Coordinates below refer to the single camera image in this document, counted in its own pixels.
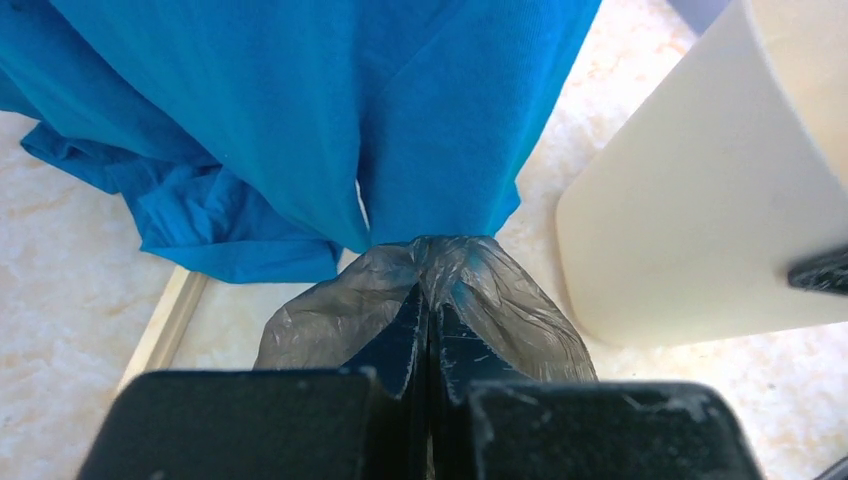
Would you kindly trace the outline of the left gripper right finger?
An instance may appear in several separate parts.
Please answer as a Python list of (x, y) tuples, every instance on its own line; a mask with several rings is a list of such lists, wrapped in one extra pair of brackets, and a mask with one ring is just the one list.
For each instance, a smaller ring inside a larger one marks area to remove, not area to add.
[(468, 390), (474, 381), (525, 381), (450, 305), (430, 315), (430, 433), (437, 479), (474, 479)]

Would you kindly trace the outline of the cream plastic trash bin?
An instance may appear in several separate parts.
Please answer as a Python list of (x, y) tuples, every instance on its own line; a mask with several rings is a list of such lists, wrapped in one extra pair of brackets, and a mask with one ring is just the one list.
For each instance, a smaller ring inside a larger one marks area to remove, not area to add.
[(619, 346), (843, 322), (795, 289), (847, 248), (847, 5), (734, 1), (565, 190), (574, 320)]

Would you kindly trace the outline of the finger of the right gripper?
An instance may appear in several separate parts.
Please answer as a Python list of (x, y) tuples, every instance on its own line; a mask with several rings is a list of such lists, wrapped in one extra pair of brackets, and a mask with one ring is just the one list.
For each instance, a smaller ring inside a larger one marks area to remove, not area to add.
[(793, 266), (788, 284), (804, 291), (847, 295), (847, 248), (826, 252)]

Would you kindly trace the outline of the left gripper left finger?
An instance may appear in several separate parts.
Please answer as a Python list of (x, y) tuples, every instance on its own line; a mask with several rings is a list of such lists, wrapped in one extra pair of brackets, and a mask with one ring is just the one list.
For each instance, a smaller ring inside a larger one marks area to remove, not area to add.
[(427, 470), (429, 306), (414, 285), (394, 319), (345, 365), (371, 380), (361, 479), (423, 479)]

